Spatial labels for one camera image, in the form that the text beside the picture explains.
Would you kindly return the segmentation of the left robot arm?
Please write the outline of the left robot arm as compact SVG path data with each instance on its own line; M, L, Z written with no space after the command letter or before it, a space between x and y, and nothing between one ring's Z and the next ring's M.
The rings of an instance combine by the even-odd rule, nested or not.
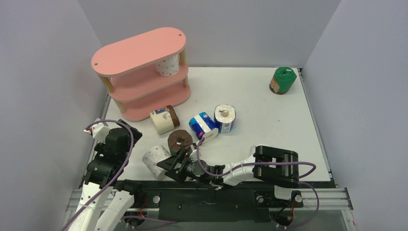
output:
M96 119L84 128L97 141L96 155L87 165L82 195L75 214L61 228L63 231L90 231L96 228L102 205L111 193L118 177L128 165L135 144L142 133L122 119L110 128L109 119Z

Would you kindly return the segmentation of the blue white roll lying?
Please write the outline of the blue white roll lying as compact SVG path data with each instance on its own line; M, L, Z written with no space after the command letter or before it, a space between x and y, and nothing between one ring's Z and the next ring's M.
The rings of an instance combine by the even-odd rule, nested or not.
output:
M218 135L218 127L206 112L193 116L189 121L189 126L199 141L203 139L202 144L211 141Z

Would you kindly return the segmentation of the beige brown wrapped roll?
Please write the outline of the beige brown wrapped roll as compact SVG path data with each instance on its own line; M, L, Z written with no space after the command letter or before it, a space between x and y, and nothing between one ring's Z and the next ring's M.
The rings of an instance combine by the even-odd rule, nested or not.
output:
M156 132L161 135L180 126L179 117L173 106L167 105L163 108L150 112L150 118Z

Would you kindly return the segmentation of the green wrapped roll far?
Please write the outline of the green wrapped roll far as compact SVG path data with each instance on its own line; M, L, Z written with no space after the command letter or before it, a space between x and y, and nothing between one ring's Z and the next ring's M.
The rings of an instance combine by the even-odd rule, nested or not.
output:
M289 67L279 67L274 72L269 88L275 94L286 94L295 82L296 78L297 75L293 69Z

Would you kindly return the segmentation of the blue white roll upright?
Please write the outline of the blue white roll upright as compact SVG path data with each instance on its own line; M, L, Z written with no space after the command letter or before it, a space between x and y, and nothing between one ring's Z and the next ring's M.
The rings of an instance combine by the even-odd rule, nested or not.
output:
M228 104L220 104L214 110L214 123L220 134L230 133L236 120L235 107Z

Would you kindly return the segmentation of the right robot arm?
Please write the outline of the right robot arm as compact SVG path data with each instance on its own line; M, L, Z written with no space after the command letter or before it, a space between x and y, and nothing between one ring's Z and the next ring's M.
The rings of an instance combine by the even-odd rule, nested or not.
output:
M293 190L299 187L298 154L268 146L252 146L246 159L228 165L208 165L196 150L181 148L156 165L177 182L185 180L221 188L261 180L274 187L272 201L277 205L296 200Z

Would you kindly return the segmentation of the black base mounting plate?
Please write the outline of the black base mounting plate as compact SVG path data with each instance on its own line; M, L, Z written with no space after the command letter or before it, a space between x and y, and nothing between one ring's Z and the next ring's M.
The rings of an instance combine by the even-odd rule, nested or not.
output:
M126 215L157 210L159 219L178 222L277 221L288 208L325 209L330 206L330 193L335 191L334 188L313 190L301 186L292 191L289 201L285 201L275 195L272 184L260 181L217 190L214 186L190 181L120 180L104 207L123 190L130 190L129 195L133 197L130 206L125 208Z

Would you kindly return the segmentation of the pink three-tier shelf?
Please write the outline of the pink three-tier shelf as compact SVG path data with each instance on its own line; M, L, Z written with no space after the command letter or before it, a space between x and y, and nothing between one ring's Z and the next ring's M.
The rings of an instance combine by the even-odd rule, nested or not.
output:
M191 89L186 41L181 30L162 27L114 42L95 52L91 66L124 119L141 121L155 109L188 100ZM179 72L170 77L161 76L156 71L156 63L177 54Z

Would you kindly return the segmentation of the white dotted roll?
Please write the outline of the white dotted roll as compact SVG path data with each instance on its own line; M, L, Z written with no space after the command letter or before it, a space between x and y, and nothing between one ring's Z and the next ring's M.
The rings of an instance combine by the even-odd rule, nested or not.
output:
M171 154L164 146L156 145L143 155L142 161L156 180L164 180L166 178L166 170L158 167L157 163L168 159L170 156Z

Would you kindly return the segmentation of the brown green roll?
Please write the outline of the brown green roll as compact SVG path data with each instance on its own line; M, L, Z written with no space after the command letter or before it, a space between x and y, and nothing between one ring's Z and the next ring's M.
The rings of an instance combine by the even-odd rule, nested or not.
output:
M192 136L188 131L179 129L169 134L167 144L171 155L175 155L180 149L188 149L193 144Z

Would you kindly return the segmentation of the white dotted roll shelf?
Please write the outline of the white dotted roll shelf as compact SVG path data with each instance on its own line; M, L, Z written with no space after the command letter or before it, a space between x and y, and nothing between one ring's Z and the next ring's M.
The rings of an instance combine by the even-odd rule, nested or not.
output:
M156 63L156 71L165 77L170 77L179 72L179 55L171 56Z

